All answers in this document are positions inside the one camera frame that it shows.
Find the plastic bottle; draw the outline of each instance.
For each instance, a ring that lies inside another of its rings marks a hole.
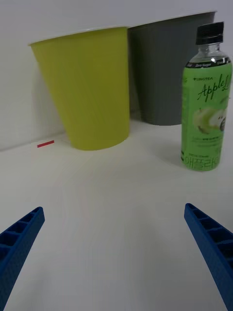
[[[186,167],[214,169],[220,161],[232,64],[220,51],[224,23],[198,27],[198,54],[183,71],[182,151]]]

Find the green bottle label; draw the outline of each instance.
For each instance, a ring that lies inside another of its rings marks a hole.
[[[184,68],[181,158],[190,169],[209,171],[219,164],[231,77],[228,58]]]

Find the yellow-green cup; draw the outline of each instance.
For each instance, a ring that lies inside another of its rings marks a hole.
[[[73,147],[98,150],[128,137],[126,27],[66,35],[30,46]]]

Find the bottle cap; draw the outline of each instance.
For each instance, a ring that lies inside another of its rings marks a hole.
[[[224,22],[206,24],[198,27],[197,45],[223,42]]]

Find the red mark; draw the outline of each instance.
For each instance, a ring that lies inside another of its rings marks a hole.
[[[37,145],[37,147],[40,148],[40,147],[44,147],[47,145],[51,145],[53,143],[54,143],[54,140],[51,140],[51,141],[44,142],[43,144],[39,144],[39,145]]]

